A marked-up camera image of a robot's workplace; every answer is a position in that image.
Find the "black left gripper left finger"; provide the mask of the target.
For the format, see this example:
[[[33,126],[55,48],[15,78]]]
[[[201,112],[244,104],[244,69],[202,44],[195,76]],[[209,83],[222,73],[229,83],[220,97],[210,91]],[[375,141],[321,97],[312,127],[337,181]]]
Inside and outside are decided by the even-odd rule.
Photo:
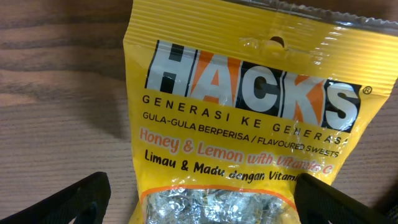
[[[105,172],[95,172],[50,197],[1,220],[1,224],[101,224],[111,196]]]

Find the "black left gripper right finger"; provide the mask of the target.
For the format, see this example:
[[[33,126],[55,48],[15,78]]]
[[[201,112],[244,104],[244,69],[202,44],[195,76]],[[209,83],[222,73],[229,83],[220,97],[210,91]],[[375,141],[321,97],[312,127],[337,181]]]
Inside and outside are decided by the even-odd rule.
[[[301,224],[395,223],[310,174],[299,175],[294,200]]]

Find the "yellow Hacks candy bag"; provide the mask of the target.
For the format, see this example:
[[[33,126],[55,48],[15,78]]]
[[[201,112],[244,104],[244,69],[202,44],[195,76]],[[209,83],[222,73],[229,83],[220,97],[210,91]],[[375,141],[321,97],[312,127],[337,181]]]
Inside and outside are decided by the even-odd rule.
[[[135,1],[131,223],[298,223],[397,80],[397,23],[282,1]]]

